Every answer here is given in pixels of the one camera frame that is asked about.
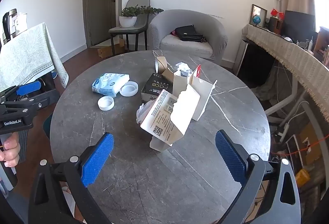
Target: crumpled tissue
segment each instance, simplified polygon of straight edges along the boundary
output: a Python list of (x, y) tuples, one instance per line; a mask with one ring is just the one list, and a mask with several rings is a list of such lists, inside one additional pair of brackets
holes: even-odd
[(129, 81), (129, 74), (104, 73), (92, 85), (93, 92), (116, 97), (120, 89)]
[(147, 102), (146, 104), (142, 104), (139, 109), (136, 112), (136, 122), (138, 124), (141, 124), (145, 117), (147, 116), (148, 112), (150, 111), (150, 109), (152, 108), (152, 105), (154, 104), (155, 100), (150, 100), (149, 102)]
[(177, 63), (176, 68), (177, 71), (175, 72), (175, 75), (188, 77), (190, 74), (192, 74), (192, 70), (186, 63), (183, 62)]

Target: white flower pot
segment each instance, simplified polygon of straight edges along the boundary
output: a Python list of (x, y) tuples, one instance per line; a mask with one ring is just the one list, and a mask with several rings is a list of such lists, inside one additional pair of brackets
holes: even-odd
[(137, 17), (119, 17), (121, 27), (133, 27), (137, 21)]

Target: chair leg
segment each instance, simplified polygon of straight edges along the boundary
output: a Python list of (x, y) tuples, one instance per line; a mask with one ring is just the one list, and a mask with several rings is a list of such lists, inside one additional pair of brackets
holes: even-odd
[(138, 51), (138, 36), (139, 34), (136, 34), (135, 51)]
[(127, 34), (126, 34), (126, 40), (127, 40), (127, 52), (129, 52), (129, 39)]
[(147, 32), (144, 32), (144, 38), (145, 38), (145, 50), (147, 50)]
[(111, 34), (111, 46), (112, 46), (112, 53), (113, 53), (113, 56), (115, 56), (115, 51), (114, 51), (114, 40), (113, 40), (113, 35)]

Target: black handbag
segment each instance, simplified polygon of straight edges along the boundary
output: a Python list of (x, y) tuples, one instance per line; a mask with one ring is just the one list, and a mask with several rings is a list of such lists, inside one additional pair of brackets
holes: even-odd
[(203, 35), (196, 32), (194, 25), (183, 26), (175, 29), (176, 35), (182, 41), (207, 42)]

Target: window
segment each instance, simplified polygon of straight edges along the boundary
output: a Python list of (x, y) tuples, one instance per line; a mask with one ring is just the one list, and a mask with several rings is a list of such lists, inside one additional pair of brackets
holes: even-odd
[(315, 0), (315, 25), (317, 32), (320, 26), (329, 29), (329, 0)]

